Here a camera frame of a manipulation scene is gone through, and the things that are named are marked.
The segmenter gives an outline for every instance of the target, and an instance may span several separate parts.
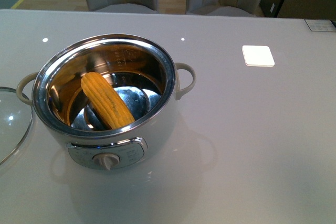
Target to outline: pot rim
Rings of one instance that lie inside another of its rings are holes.
[[[159,99],[158,103],[155,105],[151,111],[149,111],[146,115],[141,117],[140,119],[134,121],[131,124],[128,124],[124,127],[113,129],[113,130],[105,130],[105,131],[85,131],[75,129],[71,126],[66,125],[61,120],[56,118],[56,116],[52,113],[49,102],[48,102],[48,89],[50,83],[53,80],[53,77],[57,73],[57,71],[66,64],[66,61],[75,57],[78,52],[81,50],[88,48],[92,45],[102,44],[104,42],[112,42],[117,44],[124,44],[127,42],[128,45],[137,45],[142,49],[146,50],[148,53],[154,55],[160,63],[164,66],[165,71],[169,73],[171,78],[166,79],[166,87],[165,90]],[[154,43],[151,40],[146,38],[130,35],[130,34],[103,34],[98,36],[92,36],[81,41],[78,41],[65,49],[61,50],[57,54],[55,54],[52,58],[50,58],[47,63],[41,68],[38,73],[35,82],[33,84],[32,89],[32,102],[33,107],[35,109],[38,117],[46,124],[49,128],[66,134],[75,138],[91,138],[91,139],[101,139],[108,137],[115,137],[121,134],[128,133],[130,131],[134,131],[135,129],[141,127],[143,124],[146,124],[149,120],[152,120],[158,113],[160,113],[166,104],[169,102],[173,91],[176,85],[176,67],[175,64],[170,57],[170,55],[158,44]]]

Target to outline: white pot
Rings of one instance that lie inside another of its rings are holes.
[[[179,69],[193,77],[180,89]],[[80,87],[87,72],[103,75],[131,110],[135,122],[104,128]],[[24,86],[35,79],[32,101],[22,97]],[[18,97],[32,105],[55,139],[77,163],[95,169],[134,164],[155,154],[175,125],[176,102],[195,85],[194,70],[174,63],[159,45],[125,34],[91,37],[52,57],[39,73],[25,77]]]

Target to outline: glass lid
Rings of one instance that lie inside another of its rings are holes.
[[[32,119],[32,107],[19,100],[15,89],[0,87],[0,165],[22,145]]]

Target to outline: steamed corn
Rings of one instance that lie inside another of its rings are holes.
[[[135,121],[124,101],[99,73],[86,73],[81,79],[81,87],[94,109],[112,129]]]

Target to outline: white countertop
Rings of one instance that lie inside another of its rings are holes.
[[[143,162],[93,170],[35,117],[0,167],[1,224],[336,222],[336,33],[296,19],[0,10],[0,86],[107,33],[145,37],[196,71],[170,139]],[[268,46],[275,66],[245,65],[243,45]]]

